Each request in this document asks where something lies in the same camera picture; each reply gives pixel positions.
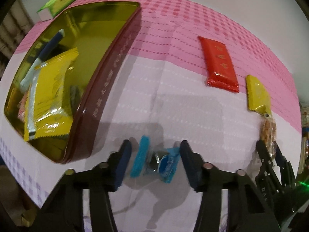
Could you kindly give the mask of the blue soda cracker packet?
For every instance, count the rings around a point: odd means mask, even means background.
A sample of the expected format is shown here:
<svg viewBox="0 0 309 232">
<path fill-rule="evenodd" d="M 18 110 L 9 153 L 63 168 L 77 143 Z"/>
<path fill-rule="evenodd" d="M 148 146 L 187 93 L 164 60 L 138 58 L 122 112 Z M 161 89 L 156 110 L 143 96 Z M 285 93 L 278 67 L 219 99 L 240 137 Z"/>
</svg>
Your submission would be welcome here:
<svg viewBox="0 0 309 232">
<path fill-rule="evenodd" d="M 65 30 L 60 29 L 53 38 L 44 46 L 44 48 L 39 53 L 38 57 L 34 60 L 25 77 L 19 84 L 19 89 L 22 93 L 28 90 L 30 83 L 34 77 L 35 68 L 47 61 L 48 55 L 52 52 L 52 50 L 58 45 L 58 43 L 65 37 Z"/>
</svg>

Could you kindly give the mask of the yellow square snack packet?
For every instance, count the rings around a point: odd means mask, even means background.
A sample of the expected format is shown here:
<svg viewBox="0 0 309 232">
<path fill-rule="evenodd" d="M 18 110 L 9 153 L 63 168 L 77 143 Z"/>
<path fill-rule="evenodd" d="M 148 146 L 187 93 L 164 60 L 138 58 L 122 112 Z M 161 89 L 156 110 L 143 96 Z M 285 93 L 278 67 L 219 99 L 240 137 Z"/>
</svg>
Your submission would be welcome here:
<svg viewBox="0 0 309 232">
<path fill-rule="evenodd" d="M 271 97 L 259 79 L 252 75 L 247 75 L 246 87 L 248 110 L 257 112 L 262 116 L 271 116 Z"/>
</svg>

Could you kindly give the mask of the beige patterned curtain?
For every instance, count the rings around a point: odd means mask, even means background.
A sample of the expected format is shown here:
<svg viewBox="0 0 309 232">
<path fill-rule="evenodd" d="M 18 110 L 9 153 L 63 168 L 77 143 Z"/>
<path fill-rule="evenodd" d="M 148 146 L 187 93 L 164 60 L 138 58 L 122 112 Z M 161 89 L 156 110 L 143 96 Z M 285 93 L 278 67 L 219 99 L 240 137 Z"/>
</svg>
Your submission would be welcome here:
<svg viewBox="0 0 309 232">
<path fill-rule="evenodd" d="M 23 2 L 16 0 L 1 22 L 1 78 L 18 45 L 33 26 Z"/>
</svg>

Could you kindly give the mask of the red snack packet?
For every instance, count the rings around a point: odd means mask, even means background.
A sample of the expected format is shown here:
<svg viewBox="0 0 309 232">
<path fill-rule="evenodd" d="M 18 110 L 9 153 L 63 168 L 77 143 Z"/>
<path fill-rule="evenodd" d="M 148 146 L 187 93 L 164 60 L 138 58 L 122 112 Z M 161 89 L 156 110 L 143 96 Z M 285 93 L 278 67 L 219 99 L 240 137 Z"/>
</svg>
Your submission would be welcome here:
<svg viewBox="0 0 309 232">
<path fill-rule="evenodd" d="M 198 39 L 202 46 L 208 73 L 206 84 L 239 93 L 239 83 L 226 45 L 202 36 L 198 36 Z"/>
</svg>

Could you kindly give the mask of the blue candy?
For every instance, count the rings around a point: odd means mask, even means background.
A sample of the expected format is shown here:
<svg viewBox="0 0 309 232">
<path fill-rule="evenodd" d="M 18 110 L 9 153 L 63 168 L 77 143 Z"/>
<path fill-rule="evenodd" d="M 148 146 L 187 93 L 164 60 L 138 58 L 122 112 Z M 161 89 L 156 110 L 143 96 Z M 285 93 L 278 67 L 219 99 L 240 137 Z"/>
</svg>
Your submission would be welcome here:
<svg viewBox="0 0 309 232">
<path fill-rule="evenodd" d="M 180 160 L 180 147 L 152 148 L 150 138 L 142 136 L 130 172 L 131 178 L 155 174 L 161 181 L 171 183 Z"/>
</svg>

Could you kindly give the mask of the green tissue pack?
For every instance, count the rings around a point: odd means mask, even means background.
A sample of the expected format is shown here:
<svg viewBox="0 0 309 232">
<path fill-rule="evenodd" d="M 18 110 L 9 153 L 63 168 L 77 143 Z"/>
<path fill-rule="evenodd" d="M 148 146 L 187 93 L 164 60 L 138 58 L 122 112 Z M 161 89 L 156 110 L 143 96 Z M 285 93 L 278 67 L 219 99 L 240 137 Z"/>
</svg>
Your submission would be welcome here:
<svg viewBox="0 0 309 232">
<path fill-rule="evenodd" d="M 54 19 L 74 1 L 76 0 L 49 0 L 37 11 L 37 14 L 41 21 Z"/>
</svg>

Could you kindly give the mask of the pink checkered tablecloth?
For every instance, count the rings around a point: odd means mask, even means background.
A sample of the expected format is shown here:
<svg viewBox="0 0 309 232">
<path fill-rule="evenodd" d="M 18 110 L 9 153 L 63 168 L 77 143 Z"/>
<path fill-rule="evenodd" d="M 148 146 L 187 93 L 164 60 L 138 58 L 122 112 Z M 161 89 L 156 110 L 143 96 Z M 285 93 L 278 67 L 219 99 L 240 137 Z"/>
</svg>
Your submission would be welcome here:
<svg viewBox="0 0 309 232">
<path fill-rule="evenodd" d="M 76 0 L 69 8 L 127 1 L 141 5 L 140 30 L 124 58 L 103 110 L 92 153 L 55 163 L 29 144 L 4 114 L 9 88 L 19 65 L 54 20 L 37 23 L 21 42 L 1 80 L 1 156 L 28 196 L 43 206 L 63 172 L 93 168 L 128 139 L 137 153 L 142 136 L 152 148 L 192 150 L 219 170 L 251 169 L 261 115 L 248 110 L 246 76 L 257 77 L 271 97 L 277 142 L 297 170 L 301 154 L 301 114 L 292 75 L 275 54 L 228 17 L 187 0 Z M 239 93 L 211 87 L 198 36 L 226 45 Z"/>
</svg>

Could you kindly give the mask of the yellow silver snack packet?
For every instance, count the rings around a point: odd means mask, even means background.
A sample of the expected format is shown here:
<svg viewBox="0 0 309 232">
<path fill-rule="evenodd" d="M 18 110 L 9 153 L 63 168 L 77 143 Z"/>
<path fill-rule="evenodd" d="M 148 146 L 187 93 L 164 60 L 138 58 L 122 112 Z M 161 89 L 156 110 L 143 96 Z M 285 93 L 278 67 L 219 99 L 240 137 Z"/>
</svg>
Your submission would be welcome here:
<svg viewBox="0 0 309 232">
<path fill-rule="evenodd" d="M 65 77 L 78 55 L 73 48 L 35 68 L 25 105 L 25 141 L 69 134 L 73 114 Z"/>
</svg>

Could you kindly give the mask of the clear cookie snack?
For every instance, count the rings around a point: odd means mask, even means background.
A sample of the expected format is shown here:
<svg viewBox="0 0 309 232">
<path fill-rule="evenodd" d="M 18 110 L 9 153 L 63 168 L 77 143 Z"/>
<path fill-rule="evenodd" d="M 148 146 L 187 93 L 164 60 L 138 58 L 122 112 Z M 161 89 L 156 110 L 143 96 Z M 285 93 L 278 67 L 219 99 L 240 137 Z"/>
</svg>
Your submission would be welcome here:
<svg viewBox="0 0 309 232">
<path fill-rule="evenodd" d="M 269 114 L 263 116 L 260 127 L 260 140 L 265 142 L 270 158 L 274 159 L 277 149 L 277 124 Z"/>
</svg>

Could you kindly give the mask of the gold toffee tin box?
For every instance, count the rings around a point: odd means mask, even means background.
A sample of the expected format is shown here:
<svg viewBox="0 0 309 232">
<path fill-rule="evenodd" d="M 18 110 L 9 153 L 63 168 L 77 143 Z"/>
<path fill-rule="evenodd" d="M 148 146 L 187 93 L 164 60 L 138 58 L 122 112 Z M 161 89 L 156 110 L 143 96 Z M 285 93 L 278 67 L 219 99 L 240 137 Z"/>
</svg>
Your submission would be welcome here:
<svg viewBox="0 0 309 232">
<path fill-rule="evenodd" d="M 114 80 L 135 37 L 139 33 L 141 5 L 137 2 L 97 2 L 71 7 L 57 16 L 32 44 L 18 67 L 9 88 L 4 114 L 31 145 L 55 163 L 68 163 L 91 155 L 99 122 Z M 73 123 L 66 136 L 24 140 L 25 123 L 20 121 L 18 104 L 23 95 L 19 84 L 44 46 L 60 30 L 65 37 L 47 60 L 77 48 L 65 82 L 70 87 Z"/>
</svg>

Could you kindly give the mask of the pink patterned snack packet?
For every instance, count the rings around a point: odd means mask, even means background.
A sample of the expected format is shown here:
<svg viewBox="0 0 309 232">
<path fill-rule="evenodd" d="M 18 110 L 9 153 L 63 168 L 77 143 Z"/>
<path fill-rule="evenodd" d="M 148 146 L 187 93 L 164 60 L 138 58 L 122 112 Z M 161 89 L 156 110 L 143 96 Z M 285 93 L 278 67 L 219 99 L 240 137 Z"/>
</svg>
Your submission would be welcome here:
<svg viewBox="0 0 309 232">
<path fill-rule="evenodd" d="M 26 110 L 26 100 L 27 100 L 27 93 L 25 93 L 21 99 L 21 101 L 18 104 L 18 119 L 22 121 L 23 123 L 25 122 L 25 110 Z"/>
</svg>

